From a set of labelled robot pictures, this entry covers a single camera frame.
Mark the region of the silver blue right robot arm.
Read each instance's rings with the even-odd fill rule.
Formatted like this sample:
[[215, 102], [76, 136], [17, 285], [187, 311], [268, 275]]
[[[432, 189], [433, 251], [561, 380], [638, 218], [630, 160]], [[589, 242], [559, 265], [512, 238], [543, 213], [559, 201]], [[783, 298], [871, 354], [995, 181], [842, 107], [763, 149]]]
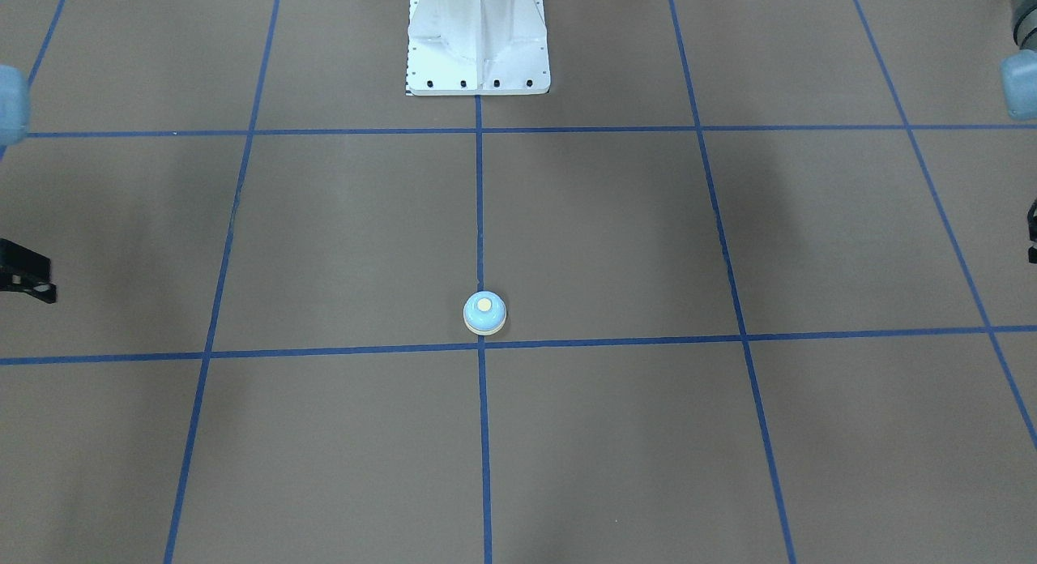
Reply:
[[[29, 85], [12, 66], [1, 66], [1, 147], [22, 143], [31, 117]], [[44, 303], [57, 301], [57, 286], [51, 279], [51, 258], [18, 244], [1, 239], [1, 291], [22, 293]]]

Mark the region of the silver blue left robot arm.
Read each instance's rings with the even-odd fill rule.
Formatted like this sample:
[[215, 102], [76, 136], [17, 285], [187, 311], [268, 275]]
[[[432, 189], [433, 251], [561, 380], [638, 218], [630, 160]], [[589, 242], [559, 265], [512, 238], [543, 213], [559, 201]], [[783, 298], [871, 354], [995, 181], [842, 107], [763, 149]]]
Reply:
[[1015, 54], [1001, 62], [1001, 91], [1009, 118], [1036, 118], [1036, 0], [1009, 0]]

